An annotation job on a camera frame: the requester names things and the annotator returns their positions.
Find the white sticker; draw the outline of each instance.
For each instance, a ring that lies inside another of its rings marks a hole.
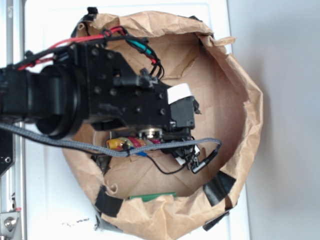
[[[168,104],[193,96],[188,83],[181,83],[167,89]]]

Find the black cable tie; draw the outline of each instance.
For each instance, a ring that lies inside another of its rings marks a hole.
[[[104,36],[105,40],[107,40],[109,37],[111,37],[112,32],[111,32],[109,29],[104,28],[104,29],[102,29],[101,34]]]

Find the screw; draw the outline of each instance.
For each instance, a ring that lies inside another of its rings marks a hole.
[[[101,93],[101,87],[95,86],[95,87],[94,87],[94,93],[95,93],[95,94],[100,94],[100,93]]]
[[[95,57],[98,56],[99,55],[98,49],[96,49],[96,48],[92,49],[91,54],[92,54],[92,56],[95,56]]]
[[[12,229],[15,228],[16,224],[17,221],[11,216],[4,220],[4,226],[6,227],[6,229],[8,229],[9,232],[11,232]]]
[[[111,89],[110,89],[110,95],[111,95],[111,96],[117,95],[117,90],[115,90],[114,88],[111,88]]]
[[[165,97],[165,96],[164,96],[164,94],[163,94],[162,92],[158,94],[158,98],[159,98],[159,99],[164,99],[164,97]]]
[[[141,95],[141,91],[139,89],[135,90],[134,95],[140,96]]]
[[[100,79],[102,79],[102,80],[105,80],[107,78],[107,76],[105,75],[105,74],[102,74],[101,76],[100,76]]]
[[[110,60],[111,60],[111,59],[114,59],[114,57],[115,57],[112,52],[108,52],[108,53],[106,54],[106,56],[107,56],[107,58],[110,59]]]
[[[165,115],[166,114],[166,110],[164,108],[160,109],[160,115]]]
[[[137,106],[136,109],[135,109],[135,112],[138,113],[138,114],[141,113],[142,112],[142,108]]]
[[[11,162],[11,158],[7,156],[7,157],[4,159],[4,161],[8,164],[8,163]]]

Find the white wall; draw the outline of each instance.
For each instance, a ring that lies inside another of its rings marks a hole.
[[[252,240],[320,239],[320,1],[228,0],[233,53],[264,92],[247,180]]]

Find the red wire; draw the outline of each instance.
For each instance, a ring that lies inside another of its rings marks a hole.
[[[52,61],[53,59],[54,59],[53,57],[47,57],[47,58],[43,58],[43,59],[38,59],[38,60],[35,61],[35,64],[32,64],[32,63],[25,64],[25,65],[19,67],[18,70],[21,71],[21,70],[26,69],[27,67],[34,67],[37,64],[43,64],[43,63]]]
[[[119,26],[119,25],[116,25],[116,26],[113,26],[113,27],[110,27],[108,29],[112,34],[114,33],[120,33],[121,35],[126,35],[126,33],[124,32],[124,29]],[[109,31],[105,31],[104,33],[110,37],[110,32]],[[73,43],[83,43],[83,42],[87,42],[87,41],[91,41],[91,40],[98,40],[98,39],[103,39],[105,36],[103,34],[98,34],[98,35],[93,35],[93,36],[81,36],[81,37],[71,37],[71,38],[68,38],[68,39],[65,39],[65,40],[61,40],[57,43],[55,43],[54,45],[52,45],[51,47],[49,47],[49,49],[54,49],[56,48],[57,46],[61,45],[61,44],[65,44],[65,43],[70,43],[70,42],[73,42]],[[157,60],[151,58],[148,56],[148,58],[151,60],[151,62],[153,64],[156,64],[157,63]],[[23,65],[21,67],[18,68],[19,71],[21,70],[24,70],[26,69],[27,67],[34,67],[35,65],[37,64],[42,64],[42,63],[46,63],[48,61],[51,61],[53,60],[53,57],[48,57],[48,58],[43,58],[43,59],[38,59],[35,61],[35,64],[32,64],[32,63],[28,63],[26,65]]]

